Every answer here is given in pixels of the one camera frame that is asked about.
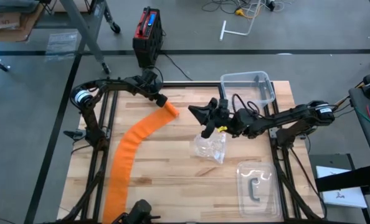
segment gray concrete floor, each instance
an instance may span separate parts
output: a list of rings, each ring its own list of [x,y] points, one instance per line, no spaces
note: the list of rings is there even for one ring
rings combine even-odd
[[[181,49],[370,49],[370,3],[360,0],[295,0],[284,11],[266,10],[248,37],[226,34],[218,41],[222,21],[246,30],[247,20],[223,12],[203,12],[197,0],[108,0],[122,33],[103,22],[98,43],[104,50],[130,50],[134,28],[145,6],[161,10],[167,33],[163,48]],[[25,43],[0,43],[0,50],[45,50],[49,34],[71,30],[34,30]],[[194,80],[218,80],[225,73],[266,71],[271,80],[289,80],[297,104],[335,102],[370,74],[369,54],[343,55],[173,55]],[[12,66],[0,70],[0,217],[22,223],[26,215],[73,60],[44,62],[41,56],[2,57]],[[112,78],[140,74],[136,58],[106,57]],[[164,80],[186,80],[163,55],[156,66]],[[74,85],[105,77],[92,56],[83,57]],[[70,161],[71,141],[62,131],[75,129],[78,111],[69,104],[36,222],[53,221]],[[350,113],[311,135],[311,154],[351,153],[356,167],[370,165],[368,145],[356,115]],[[329,218],[362,223],[361,213],[330,207]]]

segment orange cloth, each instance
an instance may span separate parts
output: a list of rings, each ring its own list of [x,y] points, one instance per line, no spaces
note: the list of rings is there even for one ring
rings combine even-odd
[[[131,168],[142,140],[175,119],[178,114],[179,111],[171,103],[166,102],[162,108],[143,118],[124,134],[111,167],[103,223],[112,223],[125,212]]]

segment red battery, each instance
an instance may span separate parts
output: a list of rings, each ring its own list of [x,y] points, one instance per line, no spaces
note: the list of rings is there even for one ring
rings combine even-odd
[[[143,9],[133,37],[133,48],[138,65],[146,68],[154,65],[163,44],[163,30],[159,9],[149,6]]]

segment clear plastic bag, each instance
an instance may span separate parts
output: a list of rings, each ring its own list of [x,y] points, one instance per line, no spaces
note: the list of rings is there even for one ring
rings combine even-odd
[[[194,143],[197,156],[216,161],[219,164],[224,162],[225,133],[214,131],[208,139],[204,139],[198,134]]]
[[[74,58],[77,32],[49,35],[45,61]]]

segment plastic bin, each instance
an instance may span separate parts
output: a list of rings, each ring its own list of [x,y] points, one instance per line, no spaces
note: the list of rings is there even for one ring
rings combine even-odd
[[[241,162],[237,166],[239,212],[243,217],[282,217],[277,175],[266,162]]]
[[[221,76],[221,87],[231,111],[233,111],[232,95],[235,93],[242,98],[246,106],[248,101],[252,101],[260,108],[261,112],[265,105],[275,99],[271,81],[263,71],[225,74]],[[235,98],[235,108],[236,110],[243,108],[237,98]]]

